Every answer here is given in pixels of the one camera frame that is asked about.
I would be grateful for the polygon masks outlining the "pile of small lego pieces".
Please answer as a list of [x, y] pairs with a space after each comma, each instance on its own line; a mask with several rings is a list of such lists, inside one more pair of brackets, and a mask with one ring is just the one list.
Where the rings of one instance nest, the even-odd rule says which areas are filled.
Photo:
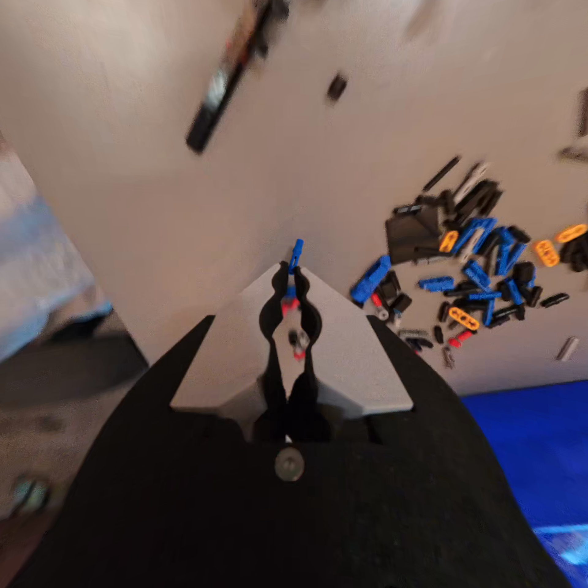
[[[416, 355], [439, 346], [446, 369], [454, 368], [453, 353], [483, 329], [522, 322], [529, 309], [548, 309], [570, 299], [566, 292], [545, 296], [537, 283], [539, 267], [587, 271], [587, 223], [571, 224], [553, 238], [539, 240], [516, 224], [500, 224], [495, 210], [504, 191], [487, 177], [486, 162], [475, 162], [454, 189], [434, 194], [461, 159], [454, 156], [413, 202], [392, 210], [385, 222], [388, 253], [374, 261], [349, 291], [352, 303], [396, 329]], [[395, 268], [436, 262], [451, 262], [457, 275], [416, 282], [419, 291], [443, 297], [435, 323], [429, 330], [402, 329], [401, 320], [413, 299]]]

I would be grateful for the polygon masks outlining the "black lego beam assembly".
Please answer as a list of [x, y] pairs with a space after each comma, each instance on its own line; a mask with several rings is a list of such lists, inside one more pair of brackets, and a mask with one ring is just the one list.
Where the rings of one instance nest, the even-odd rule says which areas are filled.
[[289, 13], [290, 1], [246, 1], [187, 131], [187, 147], [195, 154], [205, 151], [247, 67], [255, 59], [267, 58], [270, 31]]

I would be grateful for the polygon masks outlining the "blue plastic bin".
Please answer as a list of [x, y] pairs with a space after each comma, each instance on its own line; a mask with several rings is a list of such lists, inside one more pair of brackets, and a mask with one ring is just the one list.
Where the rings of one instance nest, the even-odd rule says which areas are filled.
[[527, 522], [587, 587], [587, 381], [466, 396]]

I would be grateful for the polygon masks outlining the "black lego bush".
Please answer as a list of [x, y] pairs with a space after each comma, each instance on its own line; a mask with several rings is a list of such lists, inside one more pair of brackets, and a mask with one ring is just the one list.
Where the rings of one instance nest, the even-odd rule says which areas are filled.
[[343, 93], [348, 86], [348, 78], [342, 72], [338, 72], [332, 81], [326, 92], [326, 99], [330, 104], [336, 103], [341, 99]]

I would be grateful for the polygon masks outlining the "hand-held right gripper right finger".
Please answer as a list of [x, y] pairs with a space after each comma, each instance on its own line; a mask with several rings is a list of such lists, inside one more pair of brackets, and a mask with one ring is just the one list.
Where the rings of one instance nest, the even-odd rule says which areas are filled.
[[414, 402], [370, 319], [304, 268], [294, 270], [301, 326], [309, 337], [304, 369], [293, 385], [295, 422], [407, 412]]

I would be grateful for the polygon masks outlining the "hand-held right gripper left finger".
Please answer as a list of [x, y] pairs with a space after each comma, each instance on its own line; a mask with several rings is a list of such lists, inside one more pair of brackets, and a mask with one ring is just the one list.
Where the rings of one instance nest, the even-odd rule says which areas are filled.
[[253, 425], [266, 410], [262, 378], [283, 319], [288, 265], [271, 266], [213, 317], [170, 406]]

